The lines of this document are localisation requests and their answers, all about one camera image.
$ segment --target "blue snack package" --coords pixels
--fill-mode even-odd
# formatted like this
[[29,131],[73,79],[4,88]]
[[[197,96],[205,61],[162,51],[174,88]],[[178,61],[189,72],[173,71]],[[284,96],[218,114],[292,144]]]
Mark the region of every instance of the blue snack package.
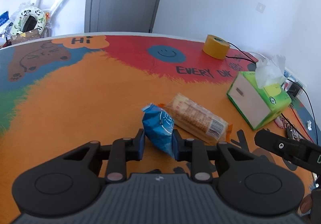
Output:
[[162,108],[149,104],[142,109],[145,112],[142,124],[147,138],[160,150],[174,158],[172,151],[172,132],[174,120]]

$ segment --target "green tissue box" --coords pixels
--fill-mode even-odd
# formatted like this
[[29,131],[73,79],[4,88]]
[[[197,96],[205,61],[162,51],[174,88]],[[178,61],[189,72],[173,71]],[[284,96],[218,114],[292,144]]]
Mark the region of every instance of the green tissue box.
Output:
[[275,119],[291,104],[291,98],[279,84],[259,89],[255,72],[239,72],[227,97],[253,130]]

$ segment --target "painted tabletop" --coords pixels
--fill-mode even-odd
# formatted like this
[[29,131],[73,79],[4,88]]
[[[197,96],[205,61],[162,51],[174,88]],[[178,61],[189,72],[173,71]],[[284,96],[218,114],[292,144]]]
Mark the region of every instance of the painted tabletop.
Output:
[[[257,147],[256,131],[226,96],[237,73],[255,65],[214,59],[202,46],[153,34],[84,34],[0,50],[0,223],[19,214],[11,186],[23,171],[91,140],[105,145],[134,137],[142,128],[141,109],[165,104],[176,93],[233,124],[231,143],[294,171],[310,193],[312,174]],[[228,55],[245,57],[235,49]],[[290,108],[284,114],[305,134]],[[264,128],[284,136],[274,122]],[[183,138],[190,137],[178,129]],[[128,162],[127,175],[189,173],[189,168],[146,140],[142,161]],[[217,176],[214,164],[212,170]]]

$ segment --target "snack in plastic packaging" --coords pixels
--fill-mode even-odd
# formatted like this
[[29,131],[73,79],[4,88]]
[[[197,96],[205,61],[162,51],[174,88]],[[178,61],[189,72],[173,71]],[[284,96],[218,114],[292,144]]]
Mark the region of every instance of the snack in plastic packaging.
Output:
[[147,138],[160,150],[174,157],[172,151],[172,132],[174,120],[162,108],[149,104],[142,109],[145,112],[142,124]]
[[232,125],[180,93],[164,109],[177,126],[208,144],[226,141],[231,134]]

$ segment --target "yellow tape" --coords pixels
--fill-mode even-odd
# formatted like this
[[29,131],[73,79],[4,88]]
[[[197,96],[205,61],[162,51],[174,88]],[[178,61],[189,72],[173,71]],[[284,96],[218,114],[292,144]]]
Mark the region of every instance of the yellow tape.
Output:
[[213,35],[207,35],[206,41],[203,45],[203,51],[210,55],[211,57],[217,59],[224,59],[228,50],[230,48],[230,44]]

